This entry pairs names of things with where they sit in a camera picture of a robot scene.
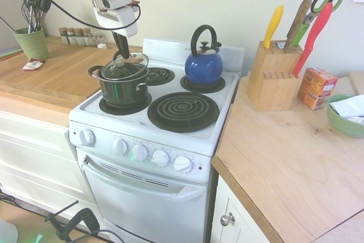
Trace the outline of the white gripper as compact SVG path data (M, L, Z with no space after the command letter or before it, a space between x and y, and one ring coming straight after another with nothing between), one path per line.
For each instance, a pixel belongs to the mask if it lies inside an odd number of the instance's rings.
M116 28L116 30L112 31L113 38L115 44L118 48L118 51L121 53L124 59L128 59L130 57L129 53L129 45L127 42L127 37L134 36L138 33L137 23L133 23L135 21L134 10L130 6L123 6L120 9L112 10L107 9L105 11L101 11L99 8L93 8L94 14L96 16L96 20L101 27L104 28Z

